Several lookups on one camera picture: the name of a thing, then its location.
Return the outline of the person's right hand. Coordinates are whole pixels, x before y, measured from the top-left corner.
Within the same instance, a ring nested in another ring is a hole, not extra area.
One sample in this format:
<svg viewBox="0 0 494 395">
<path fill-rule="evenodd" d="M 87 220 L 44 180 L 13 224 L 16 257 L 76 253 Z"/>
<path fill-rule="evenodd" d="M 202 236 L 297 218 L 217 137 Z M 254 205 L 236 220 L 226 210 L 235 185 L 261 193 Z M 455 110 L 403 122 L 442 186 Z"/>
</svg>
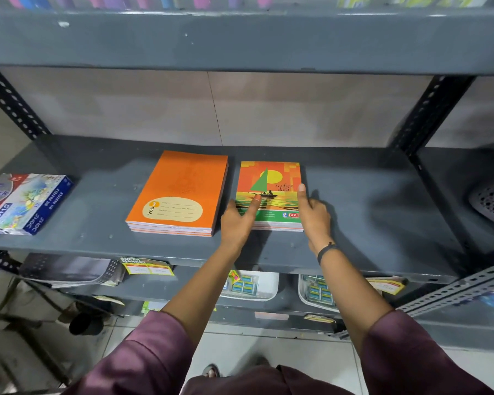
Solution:
<svg viewBox="0 0 494 395">
<path fill-rule="evenodd" d="M 328 245 L 330 241 L 335 242 L 331 235 L 331 216 L 327 207 L 317 199 L 310 199 L 312 212 L 300 214 L 303 231 L 305 232 L 311 251 L 317 256 L 320 249 Z"/>
</svg>

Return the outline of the maroon garment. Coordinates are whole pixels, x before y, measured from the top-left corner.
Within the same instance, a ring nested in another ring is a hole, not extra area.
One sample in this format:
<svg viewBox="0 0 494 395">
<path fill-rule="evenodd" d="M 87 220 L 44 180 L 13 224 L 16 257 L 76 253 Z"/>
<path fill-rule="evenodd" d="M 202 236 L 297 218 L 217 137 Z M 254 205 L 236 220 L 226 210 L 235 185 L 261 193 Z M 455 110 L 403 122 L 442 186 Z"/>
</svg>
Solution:
<svg viewBox="0 0 494 395">
<path fill-rule="evenodd" d="M 149 312 L 62 395 L 353 395 L 285 365 L 258 365 L 225 378 L 198 376 L 184 385 L 194 352 L 175 318 Z M 400 311 L 389 312 L 372 326 L 360 361 L 369 395 L 494 395 Z"/>
</svg>

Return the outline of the black wristband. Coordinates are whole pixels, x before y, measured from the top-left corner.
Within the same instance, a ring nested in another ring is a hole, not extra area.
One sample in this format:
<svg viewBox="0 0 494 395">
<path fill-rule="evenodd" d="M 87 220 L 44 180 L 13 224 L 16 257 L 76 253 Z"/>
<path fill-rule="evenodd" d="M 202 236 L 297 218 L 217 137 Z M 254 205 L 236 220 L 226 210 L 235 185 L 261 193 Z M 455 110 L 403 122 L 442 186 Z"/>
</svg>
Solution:
<svg viewBox="0 0 494 395">
<path fill-rule="evenodd" d="M 337 251 L 339 251 L 340 250 L 340 247 L 338 245 L 336 245 L 335 242 L 330 241 L 328 243 L 328 245 L 326 245 L 322 249 L 320 249 L 320 251 L 318 252 L 317 257 L 316 257 L 317 262 L 318 262 L 319 265 L 322 264 L 322 259 L 323 259 L 324 255 L 327 252 L 331 251 L 331 250 L 337 250 Z"/>
</svg>

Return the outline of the blue oil pastels box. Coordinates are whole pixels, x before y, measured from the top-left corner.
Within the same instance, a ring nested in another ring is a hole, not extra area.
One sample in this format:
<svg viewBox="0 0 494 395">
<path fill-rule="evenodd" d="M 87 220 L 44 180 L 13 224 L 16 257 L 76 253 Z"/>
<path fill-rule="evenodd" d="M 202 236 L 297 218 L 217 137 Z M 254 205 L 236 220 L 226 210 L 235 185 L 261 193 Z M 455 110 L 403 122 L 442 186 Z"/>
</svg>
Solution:
<svg viewBox="0 0 494 395">
<path fill-rule="evenodd" d="M 66 175 L 29 174 L 0 205 L 0 234 L 37 234 L 73 185 Z"/>
</svg>

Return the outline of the person's right forearm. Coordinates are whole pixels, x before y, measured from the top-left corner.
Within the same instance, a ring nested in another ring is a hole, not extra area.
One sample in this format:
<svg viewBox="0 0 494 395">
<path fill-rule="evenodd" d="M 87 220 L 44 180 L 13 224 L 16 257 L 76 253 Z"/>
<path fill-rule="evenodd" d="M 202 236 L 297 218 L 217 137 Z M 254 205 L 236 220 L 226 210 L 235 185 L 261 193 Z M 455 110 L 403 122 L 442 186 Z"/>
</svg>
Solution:
<svg viewBox="0 0 494 395">
<path fill-rule="evenodd" d="M 341 250 L 327 252 L 320 267 L 349 337 L 361 356 L 363 343 L 371 328 L 394 309 Z"/>
</svg>

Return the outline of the row of yellow green books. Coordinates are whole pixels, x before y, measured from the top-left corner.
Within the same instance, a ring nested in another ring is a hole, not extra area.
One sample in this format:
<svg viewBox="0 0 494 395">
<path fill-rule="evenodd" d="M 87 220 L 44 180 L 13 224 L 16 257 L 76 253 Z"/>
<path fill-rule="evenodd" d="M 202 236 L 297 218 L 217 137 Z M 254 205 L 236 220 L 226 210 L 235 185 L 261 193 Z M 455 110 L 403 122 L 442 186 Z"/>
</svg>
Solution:
<svg viewBox="0 0 494 395">
<path fill-rule="evenodd" d="M 483 7 L 489 0 L 337 0 L 338 8 L 396 6 L 404 8 L 471 8 Z"/>
</svg>

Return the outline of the stack of black notebooks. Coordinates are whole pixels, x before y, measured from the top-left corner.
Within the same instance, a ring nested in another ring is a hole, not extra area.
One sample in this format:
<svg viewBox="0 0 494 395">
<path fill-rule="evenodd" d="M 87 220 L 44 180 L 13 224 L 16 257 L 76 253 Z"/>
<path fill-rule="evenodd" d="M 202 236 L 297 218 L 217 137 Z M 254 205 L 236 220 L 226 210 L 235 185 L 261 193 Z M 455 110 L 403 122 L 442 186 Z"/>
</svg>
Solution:
<svg viewBox="0 0 494 395">
<path fill-rule="evenodd" d="M 126 270 L 118 259 L 30 253 L 18 274 L 24 279 L 67 288 L 84 285 L 116 286 L 124 280 Z"/>
</svg>

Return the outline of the black pipe piece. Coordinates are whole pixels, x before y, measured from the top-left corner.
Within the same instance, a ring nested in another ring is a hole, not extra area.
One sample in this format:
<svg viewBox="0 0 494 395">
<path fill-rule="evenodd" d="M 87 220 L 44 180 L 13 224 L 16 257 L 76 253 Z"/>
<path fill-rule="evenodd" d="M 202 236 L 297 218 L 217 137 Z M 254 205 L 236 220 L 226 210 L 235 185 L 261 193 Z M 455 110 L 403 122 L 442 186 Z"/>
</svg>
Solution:
<svg viewBox="0 0 494 395">
<path fill-rule="evenodd" d="M 71 320 L 68 327 L 70 334 L 74 336 L 95 336 L 103 329 L 103 319 L 87 313 L 79 313 Z"/>
</svg>

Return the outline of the person's left hand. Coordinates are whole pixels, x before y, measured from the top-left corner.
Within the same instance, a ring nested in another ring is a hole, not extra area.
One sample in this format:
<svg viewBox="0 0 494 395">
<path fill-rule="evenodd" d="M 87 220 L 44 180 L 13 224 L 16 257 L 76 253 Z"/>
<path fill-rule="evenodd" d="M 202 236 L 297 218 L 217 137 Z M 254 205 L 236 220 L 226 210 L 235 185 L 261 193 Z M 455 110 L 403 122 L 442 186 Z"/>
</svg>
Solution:
<svg viewBox="0 0 494 395">
<path fill-rule="evenodd" d="M 254 225 L 254 222 L 245 221 L 246 210 L 241 214 L 235 199 L 230 199 L 220 220 L 220 248 L 228 250 L 236 257 L 239 256 Z"/>
</svg>

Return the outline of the white tray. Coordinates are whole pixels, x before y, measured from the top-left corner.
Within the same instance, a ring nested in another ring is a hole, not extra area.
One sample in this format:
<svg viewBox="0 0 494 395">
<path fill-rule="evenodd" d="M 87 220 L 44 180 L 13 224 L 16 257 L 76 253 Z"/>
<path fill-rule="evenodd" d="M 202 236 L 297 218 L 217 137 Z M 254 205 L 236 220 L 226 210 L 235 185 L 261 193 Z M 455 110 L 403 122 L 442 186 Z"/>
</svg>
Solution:
<svg viewBox="0 0 494 395">
<path fill-rule="evenodd" d="M 326 311 L 330 311 L 330 312 L 335 312 L 335 313 L 339 313 L 339 309 L 337 306 L 335 307 L 328 307 L 328 306 L 324 306 L 324 305 L 320 305 L 320 304 L 315 304 L 315 303 L 311 303 L 311 302 L 308 302 L 306 299 L 305 299 L 305 284 L 303 282 L 303 276 L 306 275 L 306 274 L 299 274 L 299 277 L 298 277 L 298 295 L 299 295 L 299 298 L 307 305 L 309 306 L 313 306 L 313 307 L 317 307 L 317 308 L 320 308 L 320 309 L 323 309 L 323 310 L 326 310 Z"/>
<path fill-rule="evenodd" d="M 271 272 L 260 272 L 260 271 L 244 271 L 238 270 L 240 273 L 256 275 L 259 277 L 257 295 L 255 296 L 247 296 L 242 294 L 234 294 L 234 293 L 224 293 L 221 292 L 220 297 L 222 298 L 231 298 L 236 300 L 249 300 L 249 301 L 257 301 L 257 302 L 265 302 L 273 299 L 277 293 L 279 288 L 279 273 L 271 273 Z"/>
</svg>

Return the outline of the stack of sailboat cover notebooks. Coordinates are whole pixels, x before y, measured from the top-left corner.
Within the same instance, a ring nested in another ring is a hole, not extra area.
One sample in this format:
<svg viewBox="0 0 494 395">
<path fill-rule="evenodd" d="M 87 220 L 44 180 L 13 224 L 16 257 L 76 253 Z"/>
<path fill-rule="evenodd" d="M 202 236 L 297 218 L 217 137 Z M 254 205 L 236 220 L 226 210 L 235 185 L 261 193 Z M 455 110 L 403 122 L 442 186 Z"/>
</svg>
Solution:
<svg viewBox="0 0 494 395">
<path fill-rule="evenodd" d="M 296 162 L 242 161 L 235 202 L 243 215 L 252 199 L 261 198 L 253 230 L 303 232 L 297 188 L 302 183 Z"/>
</svg>

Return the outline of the stack of orange notebooks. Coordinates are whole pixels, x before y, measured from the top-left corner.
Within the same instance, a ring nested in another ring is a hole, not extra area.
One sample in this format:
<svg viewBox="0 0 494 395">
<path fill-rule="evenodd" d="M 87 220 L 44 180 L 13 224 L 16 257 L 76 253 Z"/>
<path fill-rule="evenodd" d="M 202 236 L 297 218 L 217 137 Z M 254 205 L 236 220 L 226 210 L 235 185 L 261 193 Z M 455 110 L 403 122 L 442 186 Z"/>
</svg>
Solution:
<svg viewBox="0 0 494 395">
<path fill-rule="evenodd" d="M 133 232 L 212 237 L 229 159 L 164 151 L 126 223 Z"/>
</svg>

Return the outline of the pile of blue green packets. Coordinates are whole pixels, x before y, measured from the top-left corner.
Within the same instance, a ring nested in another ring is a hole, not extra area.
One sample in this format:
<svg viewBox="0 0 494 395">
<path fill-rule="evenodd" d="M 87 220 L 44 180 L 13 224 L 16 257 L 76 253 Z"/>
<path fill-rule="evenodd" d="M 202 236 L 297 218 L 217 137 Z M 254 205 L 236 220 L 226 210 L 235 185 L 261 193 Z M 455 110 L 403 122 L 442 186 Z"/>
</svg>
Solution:
<svg viewBox="0 0 494 395">
<path fill-rule="evenodd" d="M 336 303 L 322 275 L 304 275 L 305 299 L 308 302 L 328 307 L 335 307 Z"/>
<path fill-rule="evenodd" d="M 242 294 L 253 297 L 257 295 L 258 283 L 259 277 L 256 275 L 240 273 L 237 270 L 230 270 L 222 292 Z"/>
</svg>

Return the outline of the grey metal shelf rack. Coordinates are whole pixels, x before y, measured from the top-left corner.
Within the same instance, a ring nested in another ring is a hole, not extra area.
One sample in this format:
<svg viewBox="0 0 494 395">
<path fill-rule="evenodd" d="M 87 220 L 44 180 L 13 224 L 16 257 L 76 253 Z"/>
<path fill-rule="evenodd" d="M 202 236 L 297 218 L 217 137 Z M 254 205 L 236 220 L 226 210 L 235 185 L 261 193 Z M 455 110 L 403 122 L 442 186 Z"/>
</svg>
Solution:
<svg viewBox="0 0 494 395">
<path fill-rule="evenodd" d="M 402 301 L 433 291 L 494 266 L 494 226 L 467 206 L 467 192 L 494 179 L 494 149 L 434 148 L 435 134 L 477 77 L 494 79 L 494 7 L 273 11 L 50 11 L 0 9 L 0 67 L 34 73 L 50 100 L 77 78 L 79 95 L 109 95 L 133 104 L 107 112 L 85 135 L 43 134 L 36 123 L 32 143 L 5 167 L 41 168 L 70 174 L 78 188 L 58 212 L 69 223 L 50 223 L 41 236 L 0 234 L 0 250 L 49 254 L 159 257 L 196 268 L 213 239 L 153 239 L 131 233 L 123 210 L 137 198 L 145 173 L 160 152 L 218 152 L 230 156 L 225 194 L 237 182 L 241 157 L 291 157 L 305 169 L 308 188 L 336 211 L 341 246 L 365 273 L 400 274 L 418 283 Z M 338 102 L 358 96 L 378 116 L 365 140 L 389 130 L 392 138 L 373 146 L 335 146 L 335 106 L 307 112 L 323 118 L 319 132 L 291 112 L 278 113 L 284 126 L 255 123 L 237 140 L 240 123 L 224 119 L 223 145 L 189 135 L 195 121 L 175 128 L 152 123 L 137 133 L 145 112 L 138 96 L 172 90 L 196 100 L 188 84 L 152 84 L 152 74 L 218 74 L 218 78 L 269 78 L 264 94 L 276 101 Z M 480 300 L 420 315 L 427 325 L 494 332 L 494 308 Z"/>
</svg>

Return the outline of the person's left forearm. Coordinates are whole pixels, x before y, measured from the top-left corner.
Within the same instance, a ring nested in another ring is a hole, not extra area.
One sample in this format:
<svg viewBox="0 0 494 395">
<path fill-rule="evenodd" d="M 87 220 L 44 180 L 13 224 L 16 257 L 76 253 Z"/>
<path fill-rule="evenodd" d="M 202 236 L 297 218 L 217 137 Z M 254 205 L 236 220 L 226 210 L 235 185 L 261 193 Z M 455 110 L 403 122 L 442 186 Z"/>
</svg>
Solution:
<svg viewBox="0 0 494 395">
<path fill-rule="evenodd" d="M 224 239 L 217 250 L 172 298 L 162 312 L 175 318 L 194 346 L 203 336 L 230 270 L 245 239 Z"/>
</svg>

